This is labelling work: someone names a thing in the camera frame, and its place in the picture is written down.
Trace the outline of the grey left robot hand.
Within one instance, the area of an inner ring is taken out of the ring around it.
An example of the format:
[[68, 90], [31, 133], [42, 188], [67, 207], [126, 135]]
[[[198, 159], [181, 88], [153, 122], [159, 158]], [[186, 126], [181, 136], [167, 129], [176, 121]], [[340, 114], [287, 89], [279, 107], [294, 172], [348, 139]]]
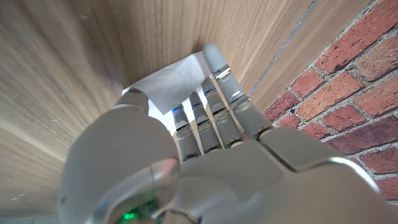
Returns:
[[396, 223], [359, 165], [299, 130], [274, 128], [244, 94], [219, 48], [202, 84], [216, 133], [192, 96], [201, 144], [172, 107], [177, 138], [125, 92], [73, 143], [58, 200], [62, 223]]

